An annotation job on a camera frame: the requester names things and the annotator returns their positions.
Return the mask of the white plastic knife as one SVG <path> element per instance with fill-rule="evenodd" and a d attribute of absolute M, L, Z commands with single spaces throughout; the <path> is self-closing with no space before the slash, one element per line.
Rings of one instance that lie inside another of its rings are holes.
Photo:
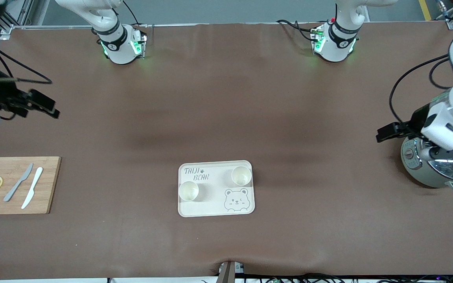
<path fill-rule="evenodd" d="M 23 202 L 23 204 L 21 205 L 21 209 L 25 209 L 27 208 L 27 206 L 30 204 L 30 201 L 32 200 L 34 194 L 35 194 L 35 188 L 36 188 L 36 185 L 43 173 L 43 170 L 44 168 L 43 167 L 39 167 L 36 169 L 36 172 L 34 174 L 34 177 L 33 177 L 33 181 L 31 183 L 31 186 L 30 186 L 30 189 L 27 193 L 27 196 L 25 197 L 25 200 Z"/>

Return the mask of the bamboo cutting board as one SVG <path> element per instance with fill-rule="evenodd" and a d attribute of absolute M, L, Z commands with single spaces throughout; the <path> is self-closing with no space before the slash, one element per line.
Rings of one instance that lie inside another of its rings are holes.
<path fill-rule="evenodd" d="M 29 177 L 18 187 L 12 199 L 4 202 L 3 198 L 20 179 L 30 163 L 34 165 Z M 59 156 L 0 157 L 0 177 L 4 180 L 4 184 L 0 187 L 0 215 L 49 213 L 60 166 L 61 157 Z M 27 208 L 21 209 L 36 169 L 39 167 L 43 167 L 44 170 L 36 185 L 35 194 Z"/>

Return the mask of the white IKEA cup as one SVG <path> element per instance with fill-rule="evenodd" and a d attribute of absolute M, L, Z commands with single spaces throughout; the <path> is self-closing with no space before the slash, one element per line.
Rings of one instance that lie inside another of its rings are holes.
<path fill-rule="evenodd" d="M 183 182 L 178 187 L 178 194 L 183 201 L 194 201 L 199 195 L 199 186 L 193 181 Z"/>
<path fill-rule="evenodd" d="M 246 186 L 252 180 L 252 172 L 249 168 L 240 165 L 234 168 L 231 172 L 231 178 L 234 184 L 237 186 Z"/>

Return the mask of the grey plastic knife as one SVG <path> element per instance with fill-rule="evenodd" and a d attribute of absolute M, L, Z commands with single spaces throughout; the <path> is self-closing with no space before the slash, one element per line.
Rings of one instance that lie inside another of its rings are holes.
<path fill-rule="evenodd" d="M 11 188 L 11 190 L 5 195 L 3 198 L 4 202 L 9 202 L 12 197 L 14 196 L 15 192 L 17 191 L 18 187 L 29 177 L 32 169 L 33 169 L 33 163 L 30 163 L 30 165 L 27 167 L 23 175 L 18 179 L 16 184 Z"/>

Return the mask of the cream bear print tray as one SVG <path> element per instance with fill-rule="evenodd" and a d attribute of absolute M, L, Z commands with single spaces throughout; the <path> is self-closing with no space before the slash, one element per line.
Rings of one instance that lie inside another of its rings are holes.
<path fill-rule="evenodd" d="M 177 210 L 182 217 L 245 215 L 253 213 L 256 203 L 254 180 L 246 186 L 233 183 L 231 172 L 243 165 L 253 175 L 247 160 L 185 163 L 178 169 L 178 187 L 186 181 L 195 182 L 200 189 L 194 201 L 183 201 L 178 196 Z"/>

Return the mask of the brown table cloth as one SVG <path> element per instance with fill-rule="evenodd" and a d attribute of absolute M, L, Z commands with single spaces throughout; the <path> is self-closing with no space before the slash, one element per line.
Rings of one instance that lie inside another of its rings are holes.
<path fill-rule="evenodd" d="M 415 183 L 395 81 L 447 53 L 438 22 L 366 23 L 341 63 L 277 24 L 149 30 L 146 58 L 79 30 L 14 30 L 0 49 L 53 80 L 59 119 L 0 124 L 0 156 L 61 156 L 47 215 L 0 215 L 0 279 L 204 276 L 221 262 L 290 275 L 453 274 L 453 190 Z M 247 160 L 255 209 L 182 217 L 178 169 Z"/>

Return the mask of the grey green electric pot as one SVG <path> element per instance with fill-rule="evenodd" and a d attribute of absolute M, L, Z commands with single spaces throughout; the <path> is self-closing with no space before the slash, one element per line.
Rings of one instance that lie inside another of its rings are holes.
<path fill-rule="evenodd" d="M 449 187 L 453 189 L 453 179 L 448 179 L 435 172 L 420 158 L 420 143 L 422 141 L 424 140 L 420 138 L 405 138 L 401 144 L 401 161 L 406 171 L 423 185 L 431 188 Z"/>

